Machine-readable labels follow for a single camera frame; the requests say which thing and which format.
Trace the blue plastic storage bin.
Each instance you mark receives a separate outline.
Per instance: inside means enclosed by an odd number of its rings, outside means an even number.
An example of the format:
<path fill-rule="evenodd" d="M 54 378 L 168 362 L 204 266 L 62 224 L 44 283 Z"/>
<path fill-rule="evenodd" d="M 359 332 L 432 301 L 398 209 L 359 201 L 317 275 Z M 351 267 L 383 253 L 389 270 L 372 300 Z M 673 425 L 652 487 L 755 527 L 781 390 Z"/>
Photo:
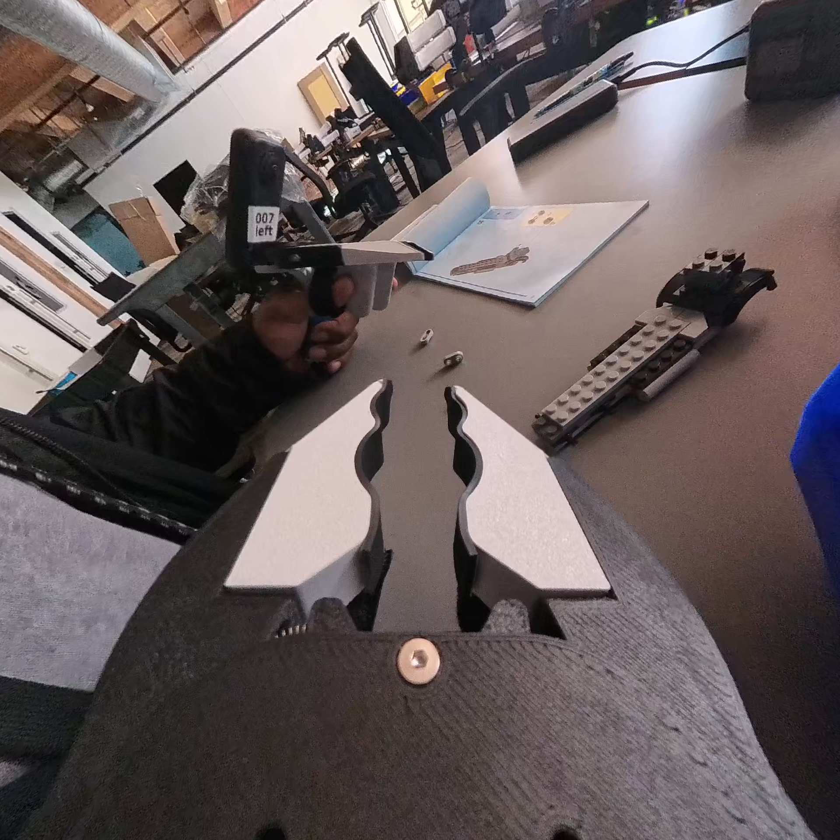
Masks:
<path fill-rule="evenodd" d="M 828 569 L 839 566 L 839 367 L 804 406 L 791 466 Z"/>

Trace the silver ventilation duct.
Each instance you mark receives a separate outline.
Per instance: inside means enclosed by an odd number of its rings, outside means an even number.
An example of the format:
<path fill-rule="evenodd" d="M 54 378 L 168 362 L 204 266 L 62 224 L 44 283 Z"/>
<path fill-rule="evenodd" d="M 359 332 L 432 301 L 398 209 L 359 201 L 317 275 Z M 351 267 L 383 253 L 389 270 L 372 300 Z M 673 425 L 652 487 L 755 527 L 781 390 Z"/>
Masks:
<path fill-rule="evenodd" d="M 172 76 L 75 1 L 2 1 L 7 29 L 150 102 L 177 90 Z"/>

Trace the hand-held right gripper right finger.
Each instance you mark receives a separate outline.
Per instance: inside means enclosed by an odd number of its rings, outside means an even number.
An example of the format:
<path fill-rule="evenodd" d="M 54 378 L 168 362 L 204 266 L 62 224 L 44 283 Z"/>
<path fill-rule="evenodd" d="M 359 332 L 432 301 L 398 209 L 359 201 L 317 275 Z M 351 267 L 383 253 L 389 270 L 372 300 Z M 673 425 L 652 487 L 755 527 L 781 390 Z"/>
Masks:
<path fill-rule="evenodd" d="M 590 533 L 550 458 L 460 385 L 444 393 L 464 484 L 454 541 L 459 628 L 479 632 L 502 602 L 532 632 L 559 632 L 555 600 L 613 598 Z"/>

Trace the grey desk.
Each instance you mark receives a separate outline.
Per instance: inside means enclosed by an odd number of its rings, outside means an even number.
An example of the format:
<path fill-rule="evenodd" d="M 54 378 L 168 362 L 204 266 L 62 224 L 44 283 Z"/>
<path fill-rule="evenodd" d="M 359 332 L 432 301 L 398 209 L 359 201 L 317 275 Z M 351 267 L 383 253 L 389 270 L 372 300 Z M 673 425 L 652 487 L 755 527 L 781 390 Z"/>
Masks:
<path fill-rule="evenodd" d="M 577 72 L 533 109 L 573 88 L 603 65 L 633 51 L 634 57 L 612 83 L 621 95 L 661 82 L 677 81 L 741 67 L 748 54 L 749 23 L 760 2 L 727 2 L 625 38 Z"/>
<path fill-rule="evenodd" d="M 641 88 L 519 167 L 498 137 L 375 234 L 399 233 L 473 176 L 496 205 L 648 200 L 533 310 L 409 280 L 364 319 L 347 368 L 271 416 L 255 451 L 296 442 L 374 379 L 394 383 L 375 479 L 388 574 L 377 629 L 456 629 L 463 485 L 444 390 L 520 433 L 708 247 L 772 268 L 700 361 L 649 404 L 601 420 L 563 458 L 653 550 L 702 614 L 776 773 L 838 838 L 838 614 L 791 470 L 802 408 L 838 362 L 838 101 L 749 105 L 741 70 Z M 425 348 L 418 340 L 434 331 Z M 443 367 L 463 351 L 463 363 Z"/>

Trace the black office chair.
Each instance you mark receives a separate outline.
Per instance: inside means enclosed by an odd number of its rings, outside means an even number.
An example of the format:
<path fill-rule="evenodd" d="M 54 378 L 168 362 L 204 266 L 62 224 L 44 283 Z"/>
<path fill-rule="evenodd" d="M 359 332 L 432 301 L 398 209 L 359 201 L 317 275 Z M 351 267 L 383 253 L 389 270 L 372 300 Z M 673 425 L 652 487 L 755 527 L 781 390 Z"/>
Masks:
<path fill-rule="evenodd" d="M 353 97 L 363 100 L 392 132 L 413 164 L 419 191 L 426 191 L 451 172 L 443 141 L 396 96 L 355 38 L 344 46 L 348 57 L 341 69 Z"/>

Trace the framed beige board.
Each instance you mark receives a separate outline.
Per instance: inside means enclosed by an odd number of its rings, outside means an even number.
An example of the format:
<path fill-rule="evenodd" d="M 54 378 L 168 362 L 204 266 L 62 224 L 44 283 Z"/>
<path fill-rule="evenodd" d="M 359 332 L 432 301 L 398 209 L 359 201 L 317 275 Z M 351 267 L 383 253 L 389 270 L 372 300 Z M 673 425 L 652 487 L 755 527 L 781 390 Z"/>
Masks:
<path fill-rule="evenodd" d="M 312 111 L 318 125 L 334 116 L 336 110 L 350 108 L 350 101 L 343 92 L 326 61 L 318 63 L 297 82 L 297 87 Z"/>

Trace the person's left forearm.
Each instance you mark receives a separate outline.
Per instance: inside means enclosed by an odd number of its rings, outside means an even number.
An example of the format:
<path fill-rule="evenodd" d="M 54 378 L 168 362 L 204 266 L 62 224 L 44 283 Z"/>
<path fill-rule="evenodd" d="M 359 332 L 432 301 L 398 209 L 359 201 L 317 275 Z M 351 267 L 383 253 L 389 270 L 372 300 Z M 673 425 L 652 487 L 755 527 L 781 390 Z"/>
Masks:
<path fill-rule="evenodd" d="M 45 430 L 79 455 L 142 470 L 213 474 L 241 438 L 310 383 L 308 304 L 276 296 L 250 317 L 107 400 L 53 413 Z"/>

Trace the person's left hand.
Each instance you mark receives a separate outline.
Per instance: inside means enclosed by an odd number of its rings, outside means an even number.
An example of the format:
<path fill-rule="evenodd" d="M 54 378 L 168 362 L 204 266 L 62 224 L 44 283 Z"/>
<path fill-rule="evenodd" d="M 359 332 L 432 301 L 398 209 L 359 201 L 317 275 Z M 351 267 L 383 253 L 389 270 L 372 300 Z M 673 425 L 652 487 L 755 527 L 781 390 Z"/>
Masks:
<path fill-rule="evenodd" d="M 310 372 L 321 366 L 326 374 L 337 373 L 359 337 L 359 319 L 347 311 L 347 301 L 354 294 L 354 282 L 340 276 L 332 282 L 332 304 L 340 313 L 313 324 L 315 311 L 309 288 L 299 282 L 278 286 L 258 305 L 251 325 L 260 344 L 288 371 Z"/>

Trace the cardboard box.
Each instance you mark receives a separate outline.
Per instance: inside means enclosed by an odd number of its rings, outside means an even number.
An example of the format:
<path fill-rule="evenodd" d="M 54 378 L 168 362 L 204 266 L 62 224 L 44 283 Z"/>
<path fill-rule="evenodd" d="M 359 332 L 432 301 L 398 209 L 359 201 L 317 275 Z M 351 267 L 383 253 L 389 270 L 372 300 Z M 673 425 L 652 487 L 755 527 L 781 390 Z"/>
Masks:
<path fill-rule="evenodd" d="M 111 203 L 108 209 L 147 266 L 181 253 L 160 208 L 147 196 Z"/>

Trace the white cabinet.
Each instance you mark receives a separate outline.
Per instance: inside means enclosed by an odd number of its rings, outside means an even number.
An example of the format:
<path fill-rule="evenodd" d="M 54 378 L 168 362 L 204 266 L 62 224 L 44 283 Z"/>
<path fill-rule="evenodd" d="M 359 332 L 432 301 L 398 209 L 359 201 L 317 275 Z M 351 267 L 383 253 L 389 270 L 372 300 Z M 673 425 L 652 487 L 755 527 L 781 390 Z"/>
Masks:
<path fill-rule="evenodd" d="M 118 274 L 1 174 L 1 404 L 26 413 L 117 327 L 95 285 Z"/>

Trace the dark blue pen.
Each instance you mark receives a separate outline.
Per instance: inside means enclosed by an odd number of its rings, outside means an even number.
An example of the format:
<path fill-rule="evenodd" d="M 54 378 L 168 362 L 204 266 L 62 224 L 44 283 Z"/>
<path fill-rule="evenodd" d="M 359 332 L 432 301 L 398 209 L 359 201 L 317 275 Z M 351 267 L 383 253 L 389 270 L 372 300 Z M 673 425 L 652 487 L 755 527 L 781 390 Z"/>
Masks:
<path fill-rule="evenodd" d="M 551 112 L 552 110 L 558 108 L 559 106 L 578 96 L 587 88 L 590 88 L 597 82 L 613 81 L 617 78 L 621 70 L 625 67 L 625 65 L 628 62 L 631 61 L 633 57 L 634 52 L 630 51 L 615 58 L 609 64 L 603 65 L 601 68 L 594 71 L 588 77 L 584 78 L 582 81 L 577 83 L 573 88 L 561 94 L 557 98 L 551 100 L 547 105 L 542 106 L 538 111 L 536 111 L 535 118 L 541 118 L 548 112 Z"/>

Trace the yellow storage bin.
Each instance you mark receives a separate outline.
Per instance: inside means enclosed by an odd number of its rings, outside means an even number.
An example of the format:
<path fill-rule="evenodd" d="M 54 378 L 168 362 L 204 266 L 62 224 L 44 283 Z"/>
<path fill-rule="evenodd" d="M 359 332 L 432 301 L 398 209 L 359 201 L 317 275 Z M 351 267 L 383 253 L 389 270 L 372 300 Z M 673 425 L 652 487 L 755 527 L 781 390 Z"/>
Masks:
<path fill-rule="evenodd" d="M 430 72 L 417 83 L 418 94 L 426 105 L 433 104 L 449 90 L 447 74 L 453 70 L 450 62 Z"/>

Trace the light blue instruction booklet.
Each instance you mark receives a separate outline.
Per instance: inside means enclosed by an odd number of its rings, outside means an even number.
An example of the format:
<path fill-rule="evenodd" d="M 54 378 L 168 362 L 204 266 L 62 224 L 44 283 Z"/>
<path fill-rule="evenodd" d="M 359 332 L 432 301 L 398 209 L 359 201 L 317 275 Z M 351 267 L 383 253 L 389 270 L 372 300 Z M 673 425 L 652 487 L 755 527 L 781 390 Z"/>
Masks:
<path fill-rule="evenodd" d="M 647 200 L 493 205 L 470 177 L 394 239 L 433 255 L 407 265 L 415 277 L 536 308 L 647 208 Z"/>

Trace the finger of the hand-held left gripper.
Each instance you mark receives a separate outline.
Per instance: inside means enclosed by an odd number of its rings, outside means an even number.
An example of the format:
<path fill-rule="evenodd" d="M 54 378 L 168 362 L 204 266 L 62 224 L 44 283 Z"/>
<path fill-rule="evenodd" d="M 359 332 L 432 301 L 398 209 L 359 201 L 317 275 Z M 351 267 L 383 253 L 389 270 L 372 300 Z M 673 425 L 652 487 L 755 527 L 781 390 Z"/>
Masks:
<path fill-rule="evenodd" d="M 399 240 L 282 246 L 280 268 L 303 277 L 306 270 L 337 269 L 353 281 L 347 310 L 384 310 L 397 264 L 426 263 L 434 253 Z"/>

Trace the black cube device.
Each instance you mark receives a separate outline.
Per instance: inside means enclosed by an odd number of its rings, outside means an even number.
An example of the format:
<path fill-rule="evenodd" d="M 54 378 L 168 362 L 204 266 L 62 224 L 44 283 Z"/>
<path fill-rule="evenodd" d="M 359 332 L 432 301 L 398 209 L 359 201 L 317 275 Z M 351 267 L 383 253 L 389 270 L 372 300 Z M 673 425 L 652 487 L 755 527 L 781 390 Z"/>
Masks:
<path fill-rule="evenodd" d="M 814 99 L 838 92 L 839 2 L 761 2 L 749 23 L 746 99 Z"/>

